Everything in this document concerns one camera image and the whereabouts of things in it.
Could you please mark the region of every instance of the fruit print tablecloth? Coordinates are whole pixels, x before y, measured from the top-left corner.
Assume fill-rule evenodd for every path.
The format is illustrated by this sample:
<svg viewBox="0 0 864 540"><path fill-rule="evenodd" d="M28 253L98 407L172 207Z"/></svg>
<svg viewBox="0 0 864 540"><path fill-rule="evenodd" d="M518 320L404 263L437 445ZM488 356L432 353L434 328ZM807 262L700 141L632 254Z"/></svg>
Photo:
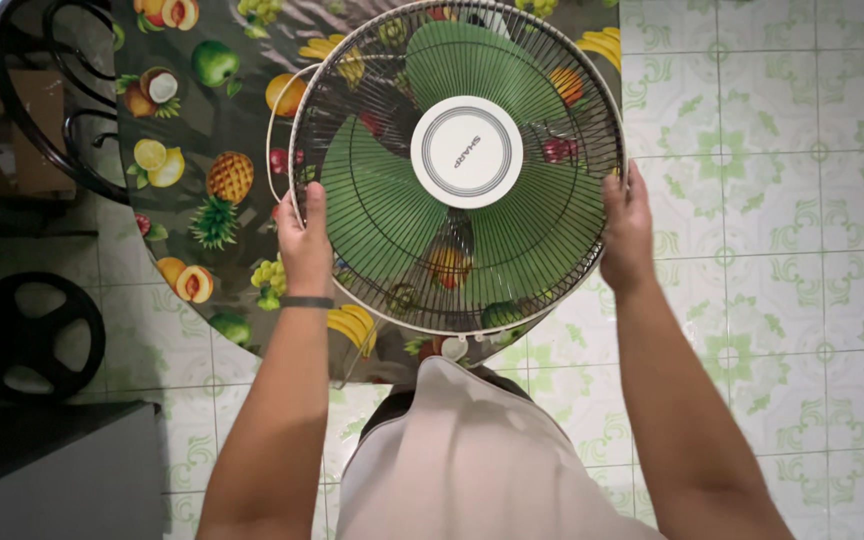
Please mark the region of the fruit print tablecloth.
<svg viewBox="0 0 864 540"><path fill-rule="evenodd" d="M284 193L291 119L305 85L294 83L279 102L266 152L271 107L292 73L320 62L349 32L405 3L112 3L119 142L136 223L175 293L257 355L272 335L285 289L266 160ZM510 4L575 41L620 99L617 0ZM347 77L361 77L364 69L350 63ZM375 320L336 294L328 317L333 380L409 382L418 360L442 351L442 338ZM460 363L484 362L538 322L470 340Z"/></svg>

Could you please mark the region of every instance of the tile floor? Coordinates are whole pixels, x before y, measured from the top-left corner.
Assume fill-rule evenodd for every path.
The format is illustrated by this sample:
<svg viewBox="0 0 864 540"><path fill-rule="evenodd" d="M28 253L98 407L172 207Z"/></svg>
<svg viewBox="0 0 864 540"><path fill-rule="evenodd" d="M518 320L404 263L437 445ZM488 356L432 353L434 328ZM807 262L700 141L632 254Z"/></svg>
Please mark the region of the tile floor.
<svg viewBox="0 0 864 540"><path fill-rule="evenodd" d="M682 330L797 538L864 538L864 0L620 8L625 127ZM99 299L106 361L78 399L163 404L166 537L191 539L258 359L168 291L130 209L80 213L98 240L1 240L0 277L48 270ZM555 415L620 512L654 525L615 321L596 274L489 365ZM342 468L387 392L331 391L314 538L334 538Z"/></svg>

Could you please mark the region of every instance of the hand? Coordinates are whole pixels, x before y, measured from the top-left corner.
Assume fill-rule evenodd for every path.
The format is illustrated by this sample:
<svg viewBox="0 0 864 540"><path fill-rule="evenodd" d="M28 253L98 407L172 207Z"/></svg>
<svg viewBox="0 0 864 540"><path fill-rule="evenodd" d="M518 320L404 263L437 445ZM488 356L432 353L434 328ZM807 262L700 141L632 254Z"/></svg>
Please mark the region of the hand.
<svg viewBox="0 0 864 540"><path fill-rule="evenodd" d="M332 298L332 246L326 235L326 189L317 181L305 188L306 228L292 205L292 191L282 197L275 223L278 251L291 296Z"/></svg>
<svg viewBox="0 0 864 540"><path fill-rule="evenodd" d="M616 296L654 284L652 261L652 211L649 193L639 166L629 160L629 189L615 175L604 180L606 216L606 254L602 277Z"/></svg>

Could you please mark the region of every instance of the pineapple print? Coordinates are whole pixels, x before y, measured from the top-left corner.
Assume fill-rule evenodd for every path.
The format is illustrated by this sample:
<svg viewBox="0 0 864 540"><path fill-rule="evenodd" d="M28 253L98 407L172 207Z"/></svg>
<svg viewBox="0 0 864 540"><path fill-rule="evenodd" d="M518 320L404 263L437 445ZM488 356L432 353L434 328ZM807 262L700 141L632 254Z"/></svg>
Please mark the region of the pineapple print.
<svg viewBox="0 0 864 540"><path fill-rule="evenodd" d="M212 162L205 178L208 198L198 207L189 229L205 249L225 249L235 243L236 205L246 198L252 187L255 169L244 153L222 152Z"/></svg>

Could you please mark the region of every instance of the black wristband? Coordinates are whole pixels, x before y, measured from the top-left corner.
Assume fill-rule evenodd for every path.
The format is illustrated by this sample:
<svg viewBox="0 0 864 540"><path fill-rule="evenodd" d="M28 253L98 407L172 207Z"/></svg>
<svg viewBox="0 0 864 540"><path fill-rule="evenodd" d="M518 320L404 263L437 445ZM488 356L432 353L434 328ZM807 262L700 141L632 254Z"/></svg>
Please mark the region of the black wristband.
<svg viewBox="0 0 864 540"><path fill-rule="evenodd" d="M278 297L280 308L321 308L331 310L335 302L331 298L321 296L280 296Z"/></svg>

